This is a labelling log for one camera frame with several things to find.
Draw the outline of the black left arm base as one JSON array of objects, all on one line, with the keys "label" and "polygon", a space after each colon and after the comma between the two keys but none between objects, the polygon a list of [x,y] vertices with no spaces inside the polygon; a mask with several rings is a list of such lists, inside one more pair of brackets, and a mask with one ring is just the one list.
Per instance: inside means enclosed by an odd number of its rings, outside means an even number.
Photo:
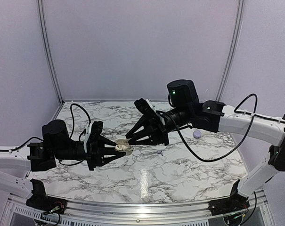
[{"label": "black left arm base", "polygon": [[47,213],[58,207],[57,210],[54,210],[54,213],[64,214],[66,207],[65,199],[46,195],[44,184],[39,180],[31,179],[30,182],[33,186],[32,195],[26,200],[26,206],[43,210]]}]

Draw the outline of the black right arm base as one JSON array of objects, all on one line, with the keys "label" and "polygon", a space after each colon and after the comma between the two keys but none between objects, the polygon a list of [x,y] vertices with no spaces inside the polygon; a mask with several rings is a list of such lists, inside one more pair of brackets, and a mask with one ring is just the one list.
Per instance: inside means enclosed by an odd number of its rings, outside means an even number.
[{"label": "black right arm base", "polygon": [[227,214],[250,207],[248,197],[243,197],[238,194],[239,182],[240,180],[237,180],[233,184],[229,197],[209,201],[208,210],[212,216]]}]

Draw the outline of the beige earbud charging case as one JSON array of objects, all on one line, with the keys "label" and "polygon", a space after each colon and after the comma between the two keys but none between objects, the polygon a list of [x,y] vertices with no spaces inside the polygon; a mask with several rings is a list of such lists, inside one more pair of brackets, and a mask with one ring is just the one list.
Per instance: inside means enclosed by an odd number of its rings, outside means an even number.
[{"label": "beige earbud charging case", "polygon": [[119,152],[123,152],[126,155],[131,155],[134,148],[129,144],[129,139],[116,140],[114,149]]}]

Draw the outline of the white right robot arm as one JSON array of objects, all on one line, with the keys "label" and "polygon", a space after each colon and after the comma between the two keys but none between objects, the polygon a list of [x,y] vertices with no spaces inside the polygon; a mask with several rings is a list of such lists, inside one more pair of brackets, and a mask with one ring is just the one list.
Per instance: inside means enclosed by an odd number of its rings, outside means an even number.
[{"label": "white right robot arm", "polygon": [[171,109],[167,112],[155,109],[149,100],[139,99],[135,107],[142,116],[126,134],[131,145],[168,145],[168,134],[179,131],[181,126],[192,125],[195,129],[212,133],[229,133],[237,141],[248,174],[232,188],[225,207],[235,211],[243,204],[243,198],[261,188],[276,174],[285,172],[285,115],[266,116],[242,110],[223,102],[199,100],[191,80],[175,80],[167,84]]}]

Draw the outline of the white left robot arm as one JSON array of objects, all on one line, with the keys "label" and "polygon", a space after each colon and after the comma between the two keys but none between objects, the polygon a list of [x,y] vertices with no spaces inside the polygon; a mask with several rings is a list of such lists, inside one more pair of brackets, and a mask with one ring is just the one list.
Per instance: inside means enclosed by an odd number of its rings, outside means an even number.
[{"label": "white left robot arm", "polygon": [[[103,123],[96,121],[88,126],[84,141],[69,137],[66,123],[53,120],[42,127],[41,142],[27,141],[20,147],[0,150],[0,169],[47,171],[57,166],[56,161],[85,161],[89,170],[102,167],[126,155],[123,145],[101,135]],[[0,171],[0,190],[33,202],[40,209],[51,206],[44,184],[36,179],[22,179]]]}]

